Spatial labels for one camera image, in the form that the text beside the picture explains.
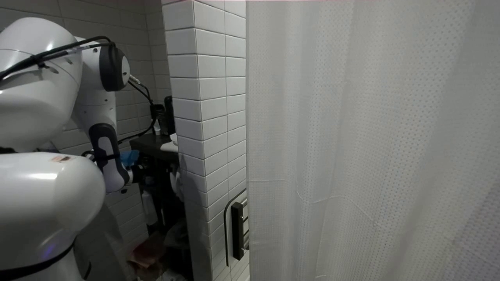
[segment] tiled pillar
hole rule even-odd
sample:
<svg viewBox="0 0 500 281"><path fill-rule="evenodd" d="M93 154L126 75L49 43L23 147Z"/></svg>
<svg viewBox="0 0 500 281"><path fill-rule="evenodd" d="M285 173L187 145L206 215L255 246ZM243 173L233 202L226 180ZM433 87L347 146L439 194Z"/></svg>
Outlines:
<svg viewBox="0 0 500 281"><path fill-rule="evenodd" d="M194 279L236 281L224 209L246 179L246 3L162 4Z"/></svg>

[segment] black cable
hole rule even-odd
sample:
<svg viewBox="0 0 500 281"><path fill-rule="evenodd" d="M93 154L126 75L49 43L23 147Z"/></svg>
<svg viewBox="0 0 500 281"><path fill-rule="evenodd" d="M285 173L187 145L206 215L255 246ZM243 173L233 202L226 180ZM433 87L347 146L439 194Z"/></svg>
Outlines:
<svg viewBox="0 0 500 281"><path fill-rule="evenodd" d="M139 93L141 93L141 95L143 95L147 99L147 101L149 102L149 105L151 106L151 118L152 118L152 121L151 121L151 124L149 125L149 127L147 129L145 129L142 132L139 132L139 133L136 133L136 134L133 134L133 135L130 135L130 136L127 136L127 137L124 137L124 138L120 139L118 141L118 144L121 144L121 143L123 143L126 140L129 140L129 139L132 139L132 138L135 138L135 137L140 137L140 136L146 134L149 130L151 130L153 128L153 126L155 125L156 119L157 119L156 118L156 112L154 111L155 104L153 103L153 101L151 100L151 98L148 97L149 93L150 93L150 91L148 90L148 87L146 87L143 84L139 84L141 87L143 87L146 90L146 92L147 92L147 95L146 95L143 90L139 89L132 82L128 81L128 83L132 87L134 87L134 89L136 89L137 91L139 91Z"/></svg>
<svg viewBox="0 0 500 281"><path fill-rule="evenodd" d="M82 41L78 41L78 42L66 44L64 46L60 46L57 48L53 48L51 50L44 51L44 52L41 52L41 53L38 53L35 55L31 55L30 57L25 58L25 59L17 62L16 64L12 65L11 67L7 68L6 70L0 72L0 82L5 77L7 77L8 75L10 75L12 73L21 71L23 69L32 67L34 65L38 65L38 67L40 67L40 68L47 67L44 64L45 61L53 60L55 58L59 58L59 57L68 55L68 51L66 51L67 49L78 47L78 46L81 46L83 44L93 42L95 40L101 40L101 39L107 40L108 41L108 43L106 43L107 45L114 45L115 44L106 36L95 36L95 37L88 38L88 39L85 39ZM102 44L93 44L93 45L90 45L89 48L92 48L91 46L97 47L97 46L103 46L103 45Z"/></svg>

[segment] sticker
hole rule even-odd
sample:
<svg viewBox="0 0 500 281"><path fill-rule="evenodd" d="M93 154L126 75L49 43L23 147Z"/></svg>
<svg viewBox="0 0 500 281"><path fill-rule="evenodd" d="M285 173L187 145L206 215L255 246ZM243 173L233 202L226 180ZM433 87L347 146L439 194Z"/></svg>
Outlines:
<svg viewBox="0 0 500 281"><path fill-rule="evenodd" d="M56 157L50 159L50 161L51 162L65 163L65 162L71 161L75 158L76 158L75 156L61 155L61 156L56 156Z"/></svg>

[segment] white shower curtain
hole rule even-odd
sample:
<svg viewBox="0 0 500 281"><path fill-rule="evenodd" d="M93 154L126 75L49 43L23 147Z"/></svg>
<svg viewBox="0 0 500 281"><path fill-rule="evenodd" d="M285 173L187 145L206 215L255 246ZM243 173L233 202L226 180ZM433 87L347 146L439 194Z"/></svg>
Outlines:
<svg viewBox="0 0 500 281"><path fill-rule="evenodd" d="M247 2L253 281L500 280L500 1Z"/></svg>

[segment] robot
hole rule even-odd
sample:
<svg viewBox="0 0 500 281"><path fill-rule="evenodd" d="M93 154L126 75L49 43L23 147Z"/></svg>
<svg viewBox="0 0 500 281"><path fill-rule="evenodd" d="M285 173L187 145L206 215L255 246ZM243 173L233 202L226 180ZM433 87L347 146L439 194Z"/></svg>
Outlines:
<svg viewBox="0 0 500 281"><path fill-rule="evenodd" d="M77 42L82 39L63 27L34 17L0 33L3 281L81 281L73 252L77 234L97 215L106 192L138 177L122 165L116 134L115 91L131 79L129 62L112 42ZM58 49L67 54L37 56ZM35 65L22 68L27 61ZM8 69L17 71L6 75ZM71 117L89 137L95 163L33 152Z"/></svg>

